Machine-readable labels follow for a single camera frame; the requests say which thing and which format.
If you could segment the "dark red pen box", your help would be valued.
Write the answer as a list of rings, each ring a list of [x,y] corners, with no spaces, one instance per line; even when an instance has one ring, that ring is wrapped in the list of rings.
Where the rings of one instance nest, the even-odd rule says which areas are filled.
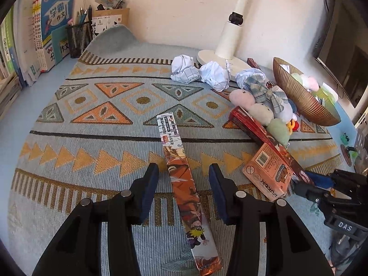
[[[267,143],[292,169],[294,173],[294,182],[297,183],[302,181],[314,185],[313,180],[306,174],[300,164],[291,156],[287,149],[244,109],[239,106],[235,107],[230,112],[229,118],[259,145]]]

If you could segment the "pink playing card box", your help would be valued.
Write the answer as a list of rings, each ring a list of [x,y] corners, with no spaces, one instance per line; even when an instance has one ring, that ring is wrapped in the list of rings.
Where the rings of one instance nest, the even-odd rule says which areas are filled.
[[[270,201],[287,193],[293,175],[289,165],[267,143],[245,164],[242,172]]]

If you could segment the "three-ball plush keychain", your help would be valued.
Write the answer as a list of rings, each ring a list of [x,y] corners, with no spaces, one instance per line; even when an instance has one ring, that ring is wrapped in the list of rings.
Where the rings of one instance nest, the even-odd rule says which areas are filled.
[[[246,110],[252,118],[266,127],[266,130],[282,146],[286,147],[288,145],[291,135],[286,124],[274,116],[273,110],[267,104],[255,102],[253,95],[244,89],[232,91],[229,100],[234,106],[240,106]]]

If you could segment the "red white duck plush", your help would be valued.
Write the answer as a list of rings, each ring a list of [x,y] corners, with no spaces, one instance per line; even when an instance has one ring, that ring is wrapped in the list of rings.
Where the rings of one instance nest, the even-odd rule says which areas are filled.
[[[271,88],[271,104],[274,116],[286,124],[291,135],[296,125],[296,116],[285,92],[277,85]]]

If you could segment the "orange anime pen box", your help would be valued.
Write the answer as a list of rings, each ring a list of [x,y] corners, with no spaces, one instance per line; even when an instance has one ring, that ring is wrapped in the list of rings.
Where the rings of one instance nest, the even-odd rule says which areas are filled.
[[[211,275],[222,269],[214,238],[203,211],[174,114],[157,115],[173,193],[200,275]]]

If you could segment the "plaid fabric bow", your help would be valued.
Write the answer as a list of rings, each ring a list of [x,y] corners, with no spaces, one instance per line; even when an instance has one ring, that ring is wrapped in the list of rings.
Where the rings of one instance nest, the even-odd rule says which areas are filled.
[[[251,75],[244,81],[244,84],[252,93],[255,102],[270,102],[274,113],[281,113],[284,110],[288,102],[285,92],[278,85],[272,85],[265,76]]]

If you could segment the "patterned blue woven mat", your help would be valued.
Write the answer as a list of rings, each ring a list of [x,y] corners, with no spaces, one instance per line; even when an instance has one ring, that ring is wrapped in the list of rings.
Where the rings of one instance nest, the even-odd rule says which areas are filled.
[[[208,181],[216,163],[223,175],[257,199],[263,194],[242,173],[257,144],[230,119],[231,90],[172,81],[187,47],[141,43],[125,27],[94,39],[34,122],[20,151],[8,207],[9,251],[31,275],[66,217],[83,198],[103,201],[127,189],[155,163],[160,178],[145,223],[133,228],[143,275],[197,275],[181,224],[157,126],[171,112],[204,213],[228,266],[235,229],[217,216]]]

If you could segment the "dark monitor screen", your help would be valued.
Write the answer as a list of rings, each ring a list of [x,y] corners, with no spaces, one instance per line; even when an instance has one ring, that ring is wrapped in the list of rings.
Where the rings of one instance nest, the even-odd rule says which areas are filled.
[[[358,106],[367,88],[367,0],[324,0],[326,22],[313,57]]]

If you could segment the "small red box behind lamp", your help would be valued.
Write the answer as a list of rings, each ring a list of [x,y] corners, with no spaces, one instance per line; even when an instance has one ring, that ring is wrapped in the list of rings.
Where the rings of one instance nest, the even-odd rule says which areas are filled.
[[[258,70],[261,70],[260,66],[258,66],[258,64],[256,63],[256,61],[252,58],[247,58],[247,64],[254,68],[254,69],[258,69]]]

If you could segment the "white desk lamp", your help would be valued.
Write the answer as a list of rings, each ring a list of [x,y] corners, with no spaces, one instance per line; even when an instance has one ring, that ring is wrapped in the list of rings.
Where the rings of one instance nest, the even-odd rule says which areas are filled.
[[[243,60],[235,56],[237,46],[242,34],[242,25],[244,22],[244,10],[248,0],[237,0],[233,12],[229,15],[224,28],[222,30],[217,48],[212,50],[202,50],[198,52],[197,61],[204,66],[205,64],[215,61],[222,68],[226,64],[230,65],[231,80],[235,80],[238,72],[249,69],[250,66]]]

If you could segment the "stack of flat magazines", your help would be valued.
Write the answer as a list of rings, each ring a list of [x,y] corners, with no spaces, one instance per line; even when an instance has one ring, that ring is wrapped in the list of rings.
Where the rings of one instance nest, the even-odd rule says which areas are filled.
[[[0,94],[0,115],[1,119],[4,118],[6,112],[10,106],[14,103],[19,93],[22,90],[22,86],[19,81],[19,77],[16,73],[1,80],[1,94]]]

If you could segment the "black mesh pen holder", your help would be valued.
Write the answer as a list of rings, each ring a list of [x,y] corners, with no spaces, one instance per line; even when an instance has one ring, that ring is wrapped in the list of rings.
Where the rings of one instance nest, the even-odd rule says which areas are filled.
[[[92,24],[90,21],[66,27],[69,54],[72,59],[79,58],[92,42]]]

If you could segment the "teal bookend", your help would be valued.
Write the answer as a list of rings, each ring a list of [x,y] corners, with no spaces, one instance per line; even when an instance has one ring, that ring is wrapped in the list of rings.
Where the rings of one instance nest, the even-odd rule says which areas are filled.
[[[69,53],[69,42],[66,26],[61,26],[51,32],[54,61],[58,64]]]

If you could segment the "brown cardboard box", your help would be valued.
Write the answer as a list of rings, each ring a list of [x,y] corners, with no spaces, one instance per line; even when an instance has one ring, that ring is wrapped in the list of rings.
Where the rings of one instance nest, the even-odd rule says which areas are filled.
[[[128,26],[129,8],[93,10],[92,11],[92,36],[97,37],[110,27],[116,25]]]

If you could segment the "blue study book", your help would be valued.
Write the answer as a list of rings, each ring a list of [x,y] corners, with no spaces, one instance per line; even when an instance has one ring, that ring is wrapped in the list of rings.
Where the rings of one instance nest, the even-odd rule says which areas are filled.
[[[66,26],[72,19],[74,0],[35,0],[33,2],[33,36],[40,71],[55,66],[51,32]]]

